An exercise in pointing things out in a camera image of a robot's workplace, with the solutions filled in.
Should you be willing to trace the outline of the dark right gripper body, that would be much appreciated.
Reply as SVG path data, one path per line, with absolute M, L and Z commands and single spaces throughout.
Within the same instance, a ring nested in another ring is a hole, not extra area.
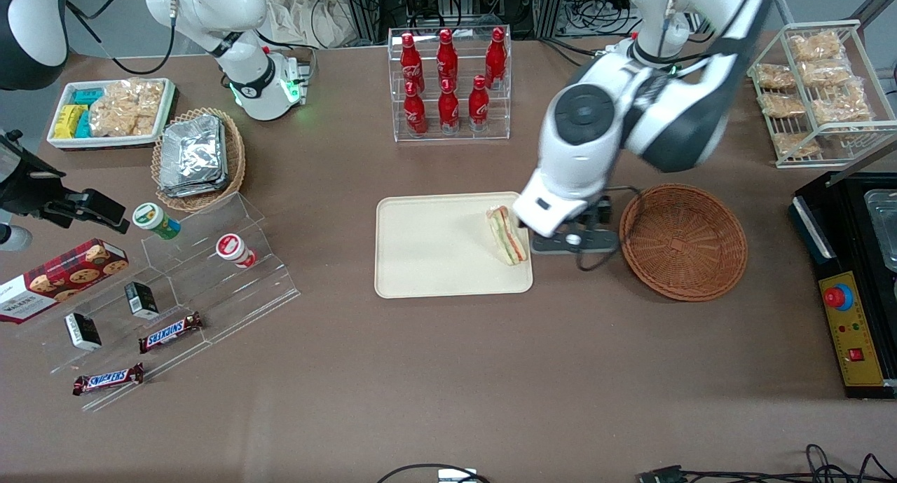
M 60 198 L 65 173 L 23 148 L 22 136 L 18 129 L 2 131 L 1 208 L 26 217 Z

